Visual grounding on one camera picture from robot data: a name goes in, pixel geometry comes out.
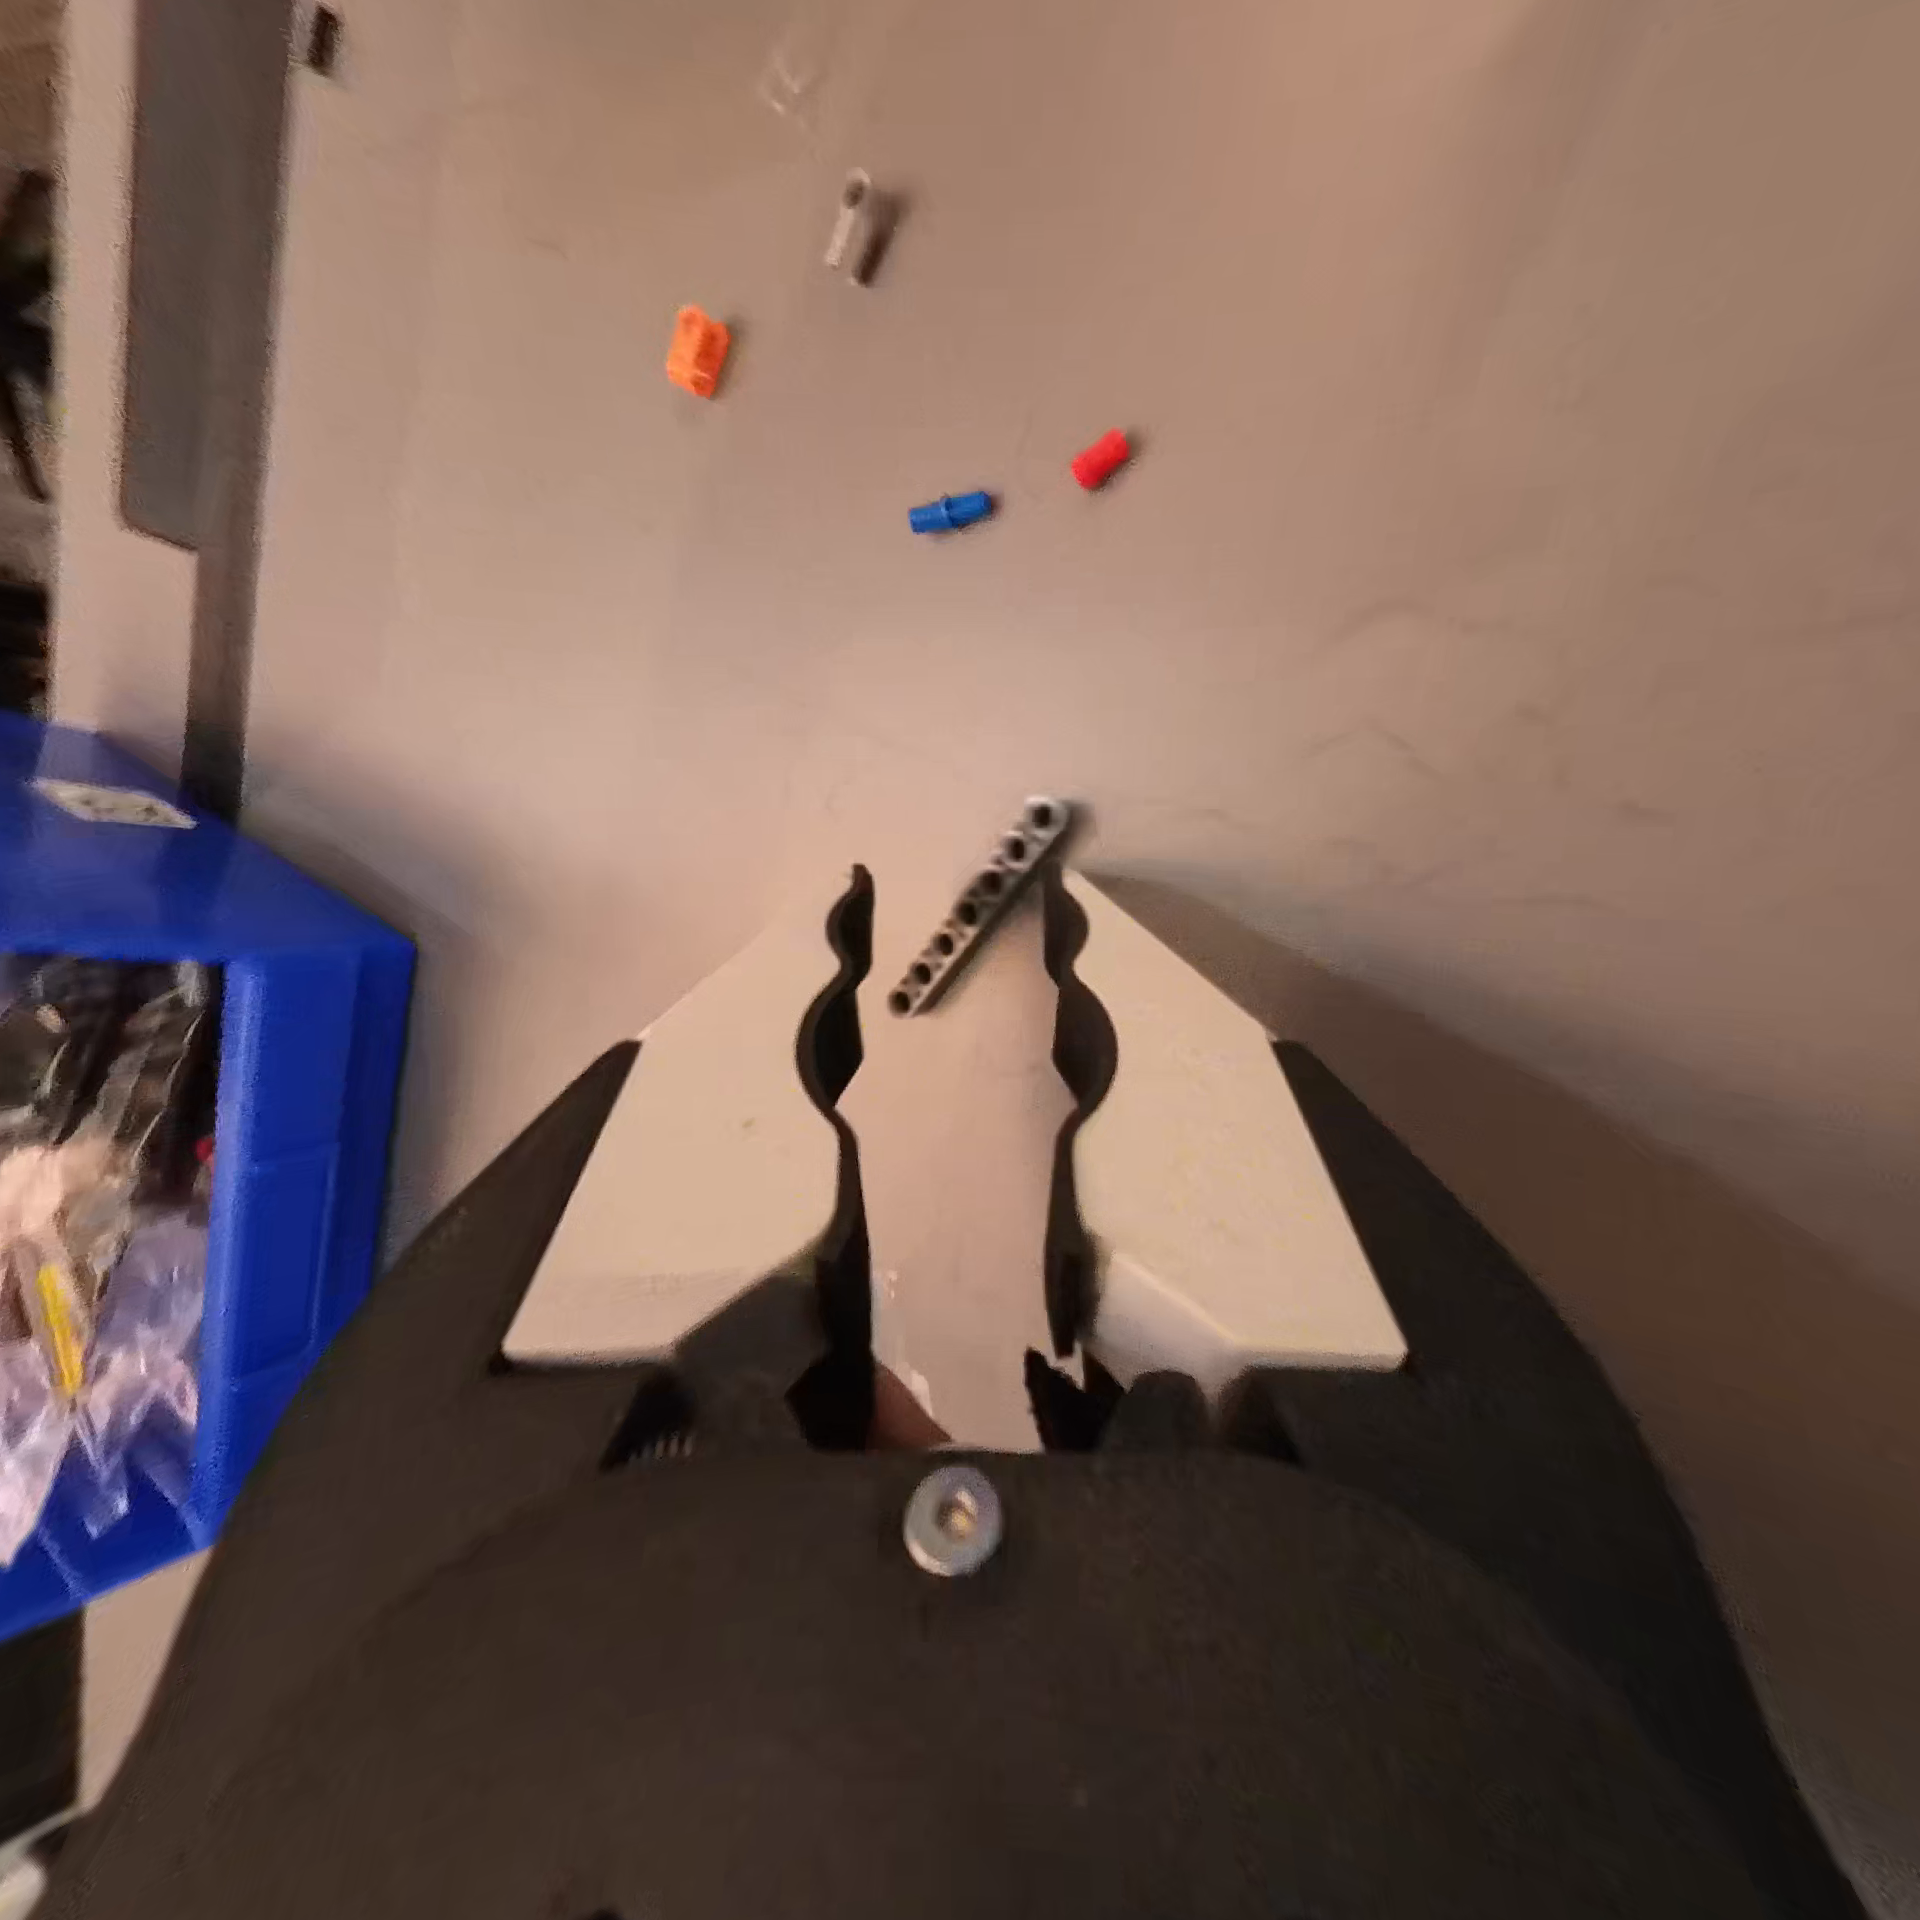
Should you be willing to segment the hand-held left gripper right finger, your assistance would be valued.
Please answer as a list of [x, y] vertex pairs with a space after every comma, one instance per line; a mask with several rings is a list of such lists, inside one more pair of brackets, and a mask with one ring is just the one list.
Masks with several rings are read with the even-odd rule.
[[1411, 1342], [1340, 1200], [1278, 1036], [1085, 875], [1044, 875], [1052, 1064], [1071, 1109], [1041, 1234], [1047, 1454], [1172, 1376], [1205, 1410], [1256, 1370], [1390, 1379]]

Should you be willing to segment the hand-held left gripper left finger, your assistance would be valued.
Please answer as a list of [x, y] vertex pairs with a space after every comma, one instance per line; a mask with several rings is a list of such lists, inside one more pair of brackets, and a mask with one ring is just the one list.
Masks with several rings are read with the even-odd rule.
[[526, 1367], [670, 1362], [775, 1325], [778, 1393], [809, 1443], [868, 1443], [880, 1399], [873, 1249], [843, 1097], [864, 1064], [875, 877], [780, 917], [638, 1036], [504, 1338]]

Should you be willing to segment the grey lego beam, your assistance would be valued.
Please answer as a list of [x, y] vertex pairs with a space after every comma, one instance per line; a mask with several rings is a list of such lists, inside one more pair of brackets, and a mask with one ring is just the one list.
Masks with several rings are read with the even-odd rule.
[[1032, 795], [994, 850], [974, 864], [941, 923], [887, 994], [896, 1018], [920, 1018], [958, 985], [987, 941], [1056, 861], [1077, 828], [1077, 802]]

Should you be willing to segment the clear bags of lego parts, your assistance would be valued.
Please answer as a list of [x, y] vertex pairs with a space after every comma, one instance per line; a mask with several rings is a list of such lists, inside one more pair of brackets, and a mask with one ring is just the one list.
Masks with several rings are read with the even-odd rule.
[[200, 1428], [223, 976], [3, 955], [3, 1567], [50, 1518], [184, 1502]]

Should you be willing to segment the light grey lego connector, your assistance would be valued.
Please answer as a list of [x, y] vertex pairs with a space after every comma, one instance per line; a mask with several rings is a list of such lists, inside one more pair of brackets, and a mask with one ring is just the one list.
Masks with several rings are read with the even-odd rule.
[[824, 246], [824, 270], [852, 289], [875, 289], [904, 220], [904, 196], [852, 168], [843, 184]]

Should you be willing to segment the blue plastic bin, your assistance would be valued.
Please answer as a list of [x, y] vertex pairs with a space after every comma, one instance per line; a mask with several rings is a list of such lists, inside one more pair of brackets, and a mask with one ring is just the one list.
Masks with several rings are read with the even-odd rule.
[[200, 1431], [180, 1502], [66, 1498], [3, 1571], [3, 1638], [210, 1548], [376, 1277], [416, 946], [100, 736], [3, 716], [3, 946], [223, 970]]

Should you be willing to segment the grey flat panel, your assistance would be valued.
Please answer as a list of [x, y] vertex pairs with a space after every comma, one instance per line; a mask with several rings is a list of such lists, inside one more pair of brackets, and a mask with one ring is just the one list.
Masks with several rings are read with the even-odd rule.
[[129, 529], [194, 557], [184, 787], [245, 801], [302, 3], [133, 3]]

